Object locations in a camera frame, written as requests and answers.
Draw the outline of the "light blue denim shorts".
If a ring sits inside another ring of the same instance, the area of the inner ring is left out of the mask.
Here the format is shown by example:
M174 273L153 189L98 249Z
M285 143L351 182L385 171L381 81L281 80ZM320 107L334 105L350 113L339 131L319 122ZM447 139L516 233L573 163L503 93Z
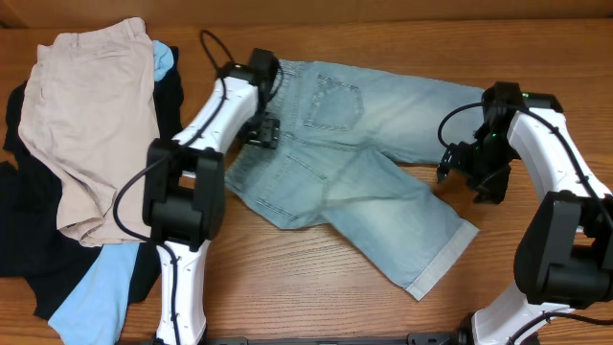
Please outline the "light blue denim shorts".
M404 164L436 165L482 124L478 87L322 61L282 62L276 149L244 147L226 185L283 230L328 223L423 298L477 235Z

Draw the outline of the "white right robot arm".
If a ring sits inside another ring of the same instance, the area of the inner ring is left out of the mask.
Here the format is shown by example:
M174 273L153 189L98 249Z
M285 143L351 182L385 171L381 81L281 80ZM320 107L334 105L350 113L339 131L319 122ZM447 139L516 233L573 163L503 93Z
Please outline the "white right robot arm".
M612 299L612 192L593 175L551 94L498 81L477 107L484 121L469 144L445 143L437 168L444 182L461 174L477 203L501 203L511 161L526 167L540 205L514 256L514 281L488 307L469 314L448 344L536 344L555 319L590 325L581 315Z

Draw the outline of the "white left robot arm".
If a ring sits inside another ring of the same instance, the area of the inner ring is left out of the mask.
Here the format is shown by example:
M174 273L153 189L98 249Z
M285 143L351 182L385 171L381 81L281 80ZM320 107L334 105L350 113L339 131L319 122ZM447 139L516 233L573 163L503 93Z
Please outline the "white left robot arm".
M193 121L148 149L143 219L160 258L162 314L158 344L206 340L205 261L225 214L225 154L236 138L273 150L280 122L266 114L284 72L267 50L245 64L226 63Z

